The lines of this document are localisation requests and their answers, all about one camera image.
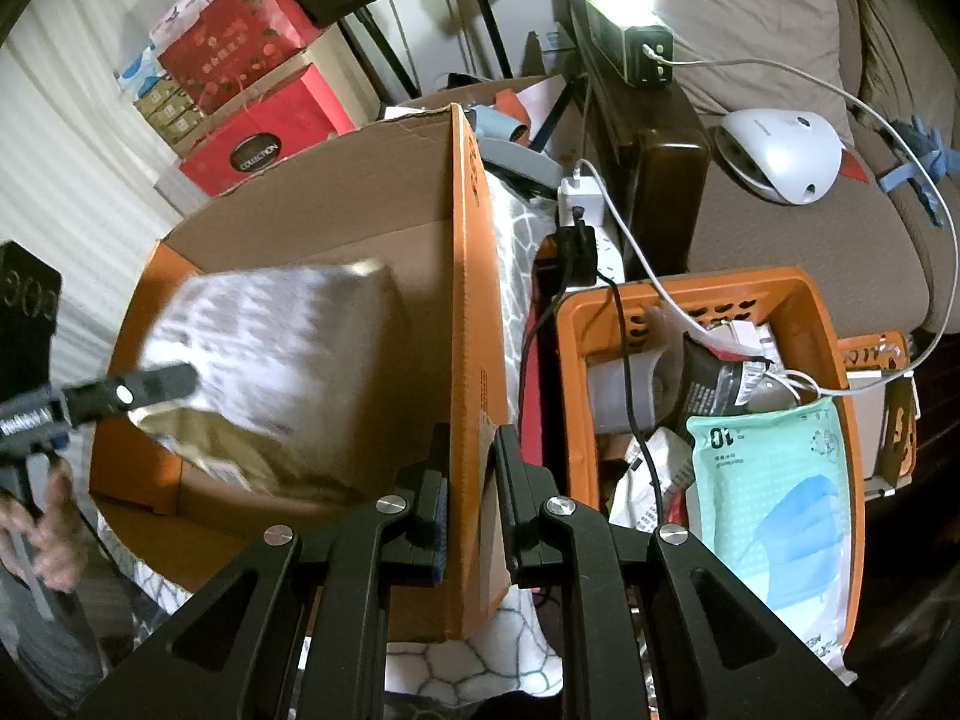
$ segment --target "patterned fabric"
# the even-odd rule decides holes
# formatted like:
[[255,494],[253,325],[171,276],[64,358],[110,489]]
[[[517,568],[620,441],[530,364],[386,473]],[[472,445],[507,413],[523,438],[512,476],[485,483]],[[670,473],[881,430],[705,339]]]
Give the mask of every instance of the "patterned fabric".
[[[507,398],[517,413],[520,349],[531,299],[531,272],[544,238],[553,231],[556,204],[526,201],[487,173],[499,265]],[[190,593],[165,579],[123,546],[102,515],[98,528],[121,570],[168,613]],[[385,717],[466,720],[471,704],[514,690],[552,696],[563,687],[563,663],[547,644],[529,590],[510,588],[488,624],[466,641],[388,646]],[[397,694],[407,694],[403,698]]]
[[499,263],[500,310],[503,314],[503,357],[507,368],[507,405],[517,421],[520,391],[520,351],[530,313],[532,273],[536,252],[557,225],[555,200],[525,201],[499,178],[487,173]]
[[546,643],[533,594],[516,586],[481,632],[466,641],[387,645],[386,688],[462,707],[512,690],[552,696],[563,664]]

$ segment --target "red box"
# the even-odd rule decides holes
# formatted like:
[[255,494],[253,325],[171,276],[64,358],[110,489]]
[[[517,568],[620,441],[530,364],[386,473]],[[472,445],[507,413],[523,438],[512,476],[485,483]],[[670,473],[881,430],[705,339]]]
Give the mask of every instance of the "red box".
[[213,0],[158,59],[211,114],[318,37],[295,0]]
[[211,197],[278,160],[355,129],[316,65],[307,65],[233,114],[181,171]]

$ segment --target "tripod leg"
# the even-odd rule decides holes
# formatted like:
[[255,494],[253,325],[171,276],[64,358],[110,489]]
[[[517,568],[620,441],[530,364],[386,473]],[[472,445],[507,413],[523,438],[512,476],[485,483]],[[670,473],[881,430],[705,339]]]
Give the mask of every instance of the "tripod leg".
[[367,30],[371,40],[376,43],[376,47],[380,53],[382,53],[383,58],[387,60],[387,64],[389,64],[390,69],[394,71],[405,92],[410,95],[411,98],[419,98],[421,96],[421,90],[414,84],[414,80],[411,79],[410,74],[407,73],[407,69],[403,66],[403,63],[400,62],[400,57],[397,56],[394,48],[387,40],[386,35],[383,34],[383,31],[377,26],[376,21],[373,20],[373,13],[370,12],[370,9],[366,5],[363,5],[357,8],[356,16],[364,29]]
[[496,61],[500,64],[500,72],[504,79],[512,79],[514,74],[510,70],[510,60],[507,59],[507,50],[503,47],[503,38],[500,37],[500,29],[496,25],[496,18],[493,18],[490,0],[477,0],[477,4],[480,5],[480,13],[483,16],[484,24],[487,25],[487,31],[490,33],[490,42],[493,43],[493,52],[496,54]]

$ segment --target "brown sofa cushion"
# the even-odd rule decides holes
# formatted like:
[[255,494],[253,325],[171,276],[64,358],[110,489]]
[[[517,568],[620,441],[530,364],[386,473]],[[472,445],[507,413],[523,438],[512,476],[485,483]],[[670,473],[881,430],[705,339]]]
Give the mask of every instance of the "brown sofa cushion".
[[[877,175],[883,175],[899,165],[901,161],[894,156],[894,152],[880,134],[863,127],[859,122],[852,122],[852,124],[857,151],[871,170]],[[957,191],[954,176],[945,178],[937,186],[944,200],[947,201],[954,220],[960,223],[960,191]],[[923,205],[920,205],[917,193],[907,184],[901,184],[891,191],[890,200],[896,208],[896,213],[904,221],[906,232],[913,241],[917,256],[920,257],[926,283],[930,285],[928,288],[929,311],[923,320],[923,328],[936,332],[944,321],[950,281],[953,277],[953,247],[949,231],[946,228],[934,227],[930,223],[926,210]],[[947,333],[958,331],[960,331],[960,301],[953,306],[947,326]]]
[[[763,57],[841,85],[837,0],[655,0],[677,33],[678,59]],[[700,113],[774,107],[819,113],[853,143],[842,98],[785,71],[757,65],[678,69]]]
[[863,80],[863,37],[856,0],[837,0],[840,16],[840,80],[852,95],[860,94]]
[[[864,35],[860,97],[888,121],[916,114],[952,141],[957,77],[947,55],[910,0],[858,0]],[[880,125],[864,112],[856,119]]]
[[[704,117],[708,127],[717,117]],[[840,337],[909,332],[928,287],[904,223],[877,185],[837,176],[812,205],[776,205],[710,164],[690,272],[797,265],[817,282]]]

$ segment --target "white device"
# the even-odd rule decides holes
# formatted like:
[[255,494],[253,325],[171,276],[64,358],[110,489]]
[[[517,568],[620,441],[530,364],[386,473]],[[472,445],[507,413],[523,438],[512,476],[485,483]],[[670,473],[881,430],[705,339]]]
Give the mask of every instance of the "white device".
[[[614,241],[613,230],[608,229],[611,223],[606,218],[606,202],[603,189],[592,175],[581,175],[564,178],[560,181],[557,190],[558,216],[560,227],[573,225],[573,209],[580,206],[584,209],[584,222],[593,227],[597,240],[597,269],[614,284],[623,284],[623,255]],[[568,287],[568,292],[591,290],[602,287],[600,279],[592,287]]]
[[809,111],[734,111],[720,122],[716,142],[748,188],[787,205],[808,205],[827,194],[843,157],[832,124]]

